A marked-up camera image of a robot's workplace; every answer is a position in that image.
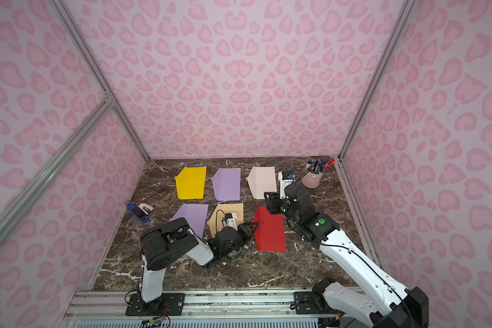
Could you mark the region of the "red envelope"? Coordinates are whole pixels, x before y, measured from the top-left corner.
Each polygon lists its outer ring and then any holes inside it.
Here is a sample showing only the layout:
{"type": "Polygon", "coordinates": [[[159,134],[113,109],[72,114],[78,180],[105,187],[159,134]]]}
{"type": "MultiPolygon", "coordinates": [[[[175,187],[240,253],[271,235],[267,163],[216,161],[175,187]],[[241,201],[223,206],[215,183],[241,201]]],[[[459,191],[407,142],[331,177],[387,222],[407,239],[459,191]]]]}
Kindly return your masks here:
{"type": "Polygon", "coordinates": [[[259,251],[286,251],[283,215],[272,215],[266,207],[258,206],[254,216],[254,222],[258,223],[254,237],[259,251]]]}

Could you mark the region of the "beige envelope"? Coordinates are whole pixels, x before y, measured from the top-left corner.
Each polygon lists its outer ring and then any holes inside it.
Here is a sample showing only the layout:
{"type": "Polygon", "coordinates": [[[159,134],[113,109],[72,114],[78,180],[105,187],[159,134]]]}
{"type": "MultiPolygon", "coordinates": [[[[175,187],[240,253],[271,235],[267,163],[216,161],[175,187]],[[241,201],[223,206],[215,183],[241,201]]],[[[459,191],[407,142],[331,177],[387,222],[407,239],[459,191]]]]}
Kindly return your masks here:
{"type": "Polygon", "coordinates": [[[244,221],[243,203],[217,205],[217,208],[213,211],[207,223],[212,237],[222,228],[226,227],[226,223],[223,222],[226,213],[233,214],[236,226],[239,226],[244,221]]]}

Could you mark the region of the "white envelope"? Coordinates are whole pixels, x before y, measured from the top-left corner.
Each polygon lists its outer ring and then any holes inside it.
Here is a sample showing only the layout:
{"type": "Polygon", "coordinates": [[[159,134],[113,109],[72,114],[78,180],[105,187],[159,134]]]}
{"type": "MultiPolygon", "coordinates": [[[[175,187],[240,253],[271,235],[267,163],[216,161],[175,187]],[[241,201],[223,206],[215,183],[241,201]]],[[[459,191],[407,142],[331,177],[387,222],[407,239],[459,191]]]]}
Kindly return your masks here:
{"type": "Polygon", "coordinates": [[[274,167],[253,167],[247,182],[255,200],[264,200],[265,192],[276,192],[276,171],[274,167]]]}

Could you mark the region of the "purple envelope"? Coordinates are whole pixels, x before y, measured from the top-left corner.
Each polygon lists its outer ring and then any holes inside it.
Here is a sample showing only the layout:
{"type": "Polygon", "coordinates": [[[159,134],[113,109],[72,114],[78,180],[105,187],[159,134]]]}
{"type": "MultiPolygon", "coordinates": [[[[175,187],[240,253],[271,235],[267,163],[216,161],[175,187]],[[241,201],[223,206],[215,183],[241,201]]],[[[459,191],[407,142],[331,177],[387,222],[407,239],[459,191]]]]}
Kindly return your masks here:
{"type": "Polygon", "coordinates": [[[183,204],[171,220],[185,218],[195,234],[202,238],[208,210],[209,205],[207,204],[183,204]]]}
{"type": "Polygon", "coordinates": [[[212,178],[215,199],[220,202],[241,198],[241,169],[219,168],[212,178]]]}

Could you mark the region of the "yellow envelope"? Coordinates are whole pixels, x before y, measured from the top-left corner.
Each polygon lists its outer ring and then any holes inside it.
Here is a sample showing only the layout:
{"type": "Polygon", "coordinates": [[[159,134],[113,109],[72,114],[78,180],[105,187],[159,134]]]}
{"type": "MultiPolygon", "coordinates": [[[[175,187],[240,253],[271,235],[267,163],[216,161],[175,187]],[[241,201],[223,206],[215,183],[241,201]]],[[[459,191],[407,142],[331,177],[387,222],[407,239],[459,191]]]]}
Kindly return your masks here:
{"type": "Polygon", "coordinates": [[[178,199],[203,199],[206,183],[206,167],[183,168],[175,177],[175,183],[178,199]]]}

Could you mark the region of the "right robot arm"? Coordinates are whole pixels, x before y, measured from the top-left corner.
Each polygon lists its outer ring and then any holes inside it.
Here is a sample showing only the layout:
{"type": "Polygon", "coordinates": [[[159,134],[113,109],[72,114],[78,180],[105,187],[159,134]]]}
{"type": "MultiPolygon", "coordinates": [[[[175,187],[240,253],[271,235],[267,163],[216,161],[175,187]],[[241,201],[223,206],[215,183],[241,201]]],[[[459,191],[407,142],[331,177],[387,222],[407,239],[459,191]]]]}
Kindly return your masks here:
{"type": "Polygon", "coordinates": [[[406,287],[373,262],[336,221],[315,209],[309,191],[301,183],[287,185],[283,194],[266,192],[264,197],[270,214],[282,214],[303,241],[331,258],[363,290],[350,291],[326,277],[313,288],[322,304],[367,327],[429,326],[429,298],[425,292],[406,287]]]}

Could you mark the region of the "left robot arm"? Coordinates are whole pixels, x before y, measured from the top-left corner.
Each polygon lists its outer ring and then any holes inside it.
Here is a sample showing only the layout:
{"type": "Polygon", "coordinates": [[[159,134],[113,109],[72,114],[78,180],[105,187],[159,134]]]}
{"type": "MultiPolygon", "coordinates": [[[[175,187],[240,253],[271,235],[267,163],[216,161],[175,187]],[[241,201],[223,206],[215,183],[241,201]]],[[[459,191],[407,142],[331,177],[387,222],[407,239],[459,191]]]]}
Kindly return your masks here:
{"type": "Polygon", "coordinates": [[[140,303],[147,306],[163,298],[166,269],[179,258],[188,256],[201,267],[215,266],[225,258],[241,254],[260,225],[258,222],[237,224],[230,213],[225,215],[224,221],[225,226],[207,241],[199,238],[184,217],[143,233],[140,238],[140,303]]]}

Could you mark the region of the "pink pen cup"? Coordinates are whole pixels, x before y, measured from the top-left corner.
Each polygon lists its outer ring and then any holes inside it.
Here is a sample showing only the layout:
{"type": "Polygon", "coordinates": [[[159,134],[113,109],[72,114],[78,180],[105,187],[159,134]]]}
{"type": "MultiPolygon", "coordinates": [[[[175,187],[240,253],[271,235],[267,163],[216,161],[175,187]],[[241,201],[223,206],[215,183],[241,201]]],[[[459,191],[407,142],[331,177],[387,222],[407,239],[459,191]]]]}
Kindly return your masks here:
{"type": "Polygon", "coordinates": [[[306,172],[301,179],[301,182],[303,183],[303,185],[309,189],[315,189],[321,183],[321,179],[323,176],[323,169],[322,169],[321,165],[319,165],[319,164],[316,164],[316,165],[317,165],[316,171],[313,173],[308,172],[308,169],[307,169],[308,166],[307,166],[306,172]]]}

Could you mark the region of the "blue stapler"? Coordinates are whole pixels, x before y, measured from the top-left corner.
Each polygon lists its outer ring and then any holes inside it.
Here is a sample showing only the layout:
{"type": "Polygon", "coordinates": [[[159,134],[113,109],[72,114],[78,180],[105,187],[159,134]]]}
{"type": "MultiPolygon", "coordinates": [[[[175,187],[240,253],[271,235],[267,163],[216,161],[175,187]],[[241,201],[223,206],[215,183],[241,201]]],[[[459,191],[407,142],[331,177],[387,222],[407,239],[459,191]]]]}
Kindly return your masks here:
{"type": "Polygon", "coordinates": [[[131,201],[127,201],[125,202],[125,205],[127,210],[142,224],[146,224],[149,222],[150,213],[152,213],[154,210],[153,206],[146,203],[136,204],[131,201]]]}

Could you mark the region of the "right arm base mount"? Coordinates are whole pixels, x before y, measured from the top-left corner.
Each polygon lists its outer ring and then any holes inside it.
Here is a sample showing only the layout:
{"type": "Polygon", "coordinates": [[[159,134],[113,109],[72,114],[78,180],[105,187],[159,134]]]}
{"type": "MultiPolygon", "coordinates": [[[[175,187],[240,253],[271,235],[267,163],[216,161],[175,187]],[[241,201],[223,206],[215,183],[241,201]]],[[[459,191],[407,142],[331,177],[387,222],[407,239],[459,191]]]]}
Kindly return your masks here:
{"type": "Polygon", "coordinates": [[[294,292],[294,302],[291,304],[291,310],[295,310],[297,314],[344,315],[343,311],[330,307],[323,296],[326,288],[335,282],[335,279],[326,277],[315,284],[311,291],[294,292]]]}

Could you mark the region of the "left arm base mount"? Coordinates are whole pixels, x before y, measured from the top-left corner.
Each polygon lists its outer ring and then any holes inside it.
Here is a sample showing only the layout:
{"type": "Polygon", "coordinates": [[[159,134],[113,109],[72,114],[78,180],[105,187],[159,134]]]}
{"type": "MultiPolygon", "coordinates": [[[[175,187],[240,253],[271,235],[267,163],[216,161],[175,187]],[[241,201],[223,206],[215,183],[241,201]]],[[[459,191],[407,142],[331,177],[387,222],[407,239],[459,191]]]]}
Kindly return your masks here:
{"type": "Polygon", "coordinates": [[[178,317],[182,314],[185,303],[184,293],[164,293],[158,299],[144,302],[140,294],[135,293],[127,301],[127,317],[178,317]]]}

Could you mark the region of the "aluminium front rail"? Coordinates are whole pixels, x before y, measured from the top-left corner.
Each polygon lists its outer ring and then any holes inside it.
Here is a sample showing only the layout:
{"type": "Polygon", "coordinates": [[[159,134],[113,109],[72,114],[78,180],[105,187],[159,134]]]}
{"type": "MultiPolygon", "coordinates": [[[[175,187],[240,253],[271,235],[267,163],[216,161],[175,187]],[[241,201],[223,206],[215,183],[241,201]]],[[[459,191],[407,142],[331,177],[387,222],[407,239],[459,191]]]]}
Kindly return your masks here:
{"type": "MultiPolygon", "coordinates": [[[[362,293],[359,288],[346,288],[362,293]]],[[[188,318],[261,318],[296,316],[333,317],[335,314],[297,314],[291,310],[293,293],[311,291],[305,289],[253,289],[214,291],[166,291],[184,293],[183,312],[178,317],[162,315],[166,319],[188,318]]],[[[73,322],[129,320],[161,317],[127,317],[127,301],[136,292],[78,292],[68,306],[62,324],[66,327],[73,322]]]]}

